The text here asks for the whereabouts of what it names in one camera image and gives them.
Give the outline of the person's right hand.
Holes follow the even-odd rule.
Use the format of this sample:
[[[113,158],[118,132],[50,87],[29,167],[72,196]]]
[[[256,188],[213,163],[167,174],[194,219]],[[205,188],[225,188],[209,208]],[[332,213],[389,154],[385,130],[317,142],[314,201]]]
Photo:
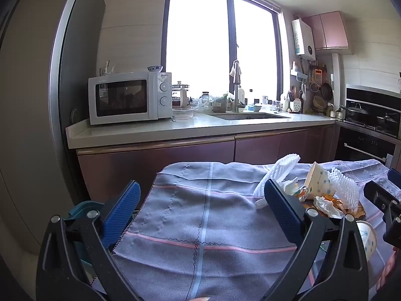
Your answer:
[[[395,268],[395,261],[397,259],[399,248],[393,247],[392,255],[389,257],[381,276],[376,282],[376,290],[378,291],[382,286],[384,286],[386,279],[388,279]]]

